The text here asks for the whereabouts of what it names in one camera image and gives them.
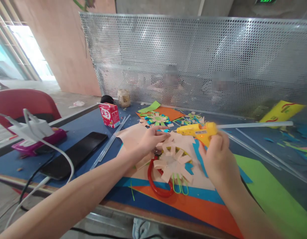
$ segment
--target perforated metal panel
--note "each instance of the perforated metal panel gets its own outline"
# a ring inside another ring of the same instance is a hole
[[[80,15],[103,94],[250,118],[307,104],[307,21]],[[162,85],[170,65],[178,87]],[[234,89],[214,90],[213,71],[234,71]]]

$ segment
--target black phone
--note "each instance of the black phone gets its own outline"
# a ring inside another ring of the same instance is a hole
[[[107,137],[105,134],[92,132],[66,150],[65,152],[72,160],[74,168],[76,169],[86,162],[92,156],[92,153],[105,142]],[[70,175],[71,167],[67,159],[61,154],[44,166],[40,173],[56,180],[62,180]]]

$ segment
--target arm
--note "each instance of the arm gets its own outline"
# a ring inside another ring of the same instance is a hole
[[[244,187],[236,159],[229,150],[228,136],[220,131],[212,136],[208,150],[200,145],[199,152],[210,180],[244,238],[282,238]]]
[[[7,228],[0,239],[60,238],[88,215],[125,173],[170,134],[148,129],[141,143],[63,186]]]

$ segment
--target wooden wall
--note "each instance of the wooden wall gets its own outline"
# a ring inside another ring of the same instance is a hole
[[[15,0],[15,4],[31,28],[61,90],[101,96],[89,50],[85,48],[80,9],[73,0]],[[116,13],[115,1],[96,0],[95,9],[88,10]]]

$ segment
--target scissors handle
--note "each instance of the scissors handle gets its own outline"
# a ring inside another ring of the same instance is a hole
[[[173,194],[172,182],[169,180],[168,184],[169,184],[170,190],[166,191],[166,190],[156,187],[156,185],[153,182],[152,176],[151,176],[151,171],[154,168],[154,161],[157,159],[158,159],[158,156],[155,155],[154,158],[150,161],[150,164],[148,167],[148,181],[149,181],[150,187],[158,196],[163,197],[163,198],[168,198]],[[161,175],[163,174],[163,171],[161,169],[157,169],[157,170],[159,171]]]

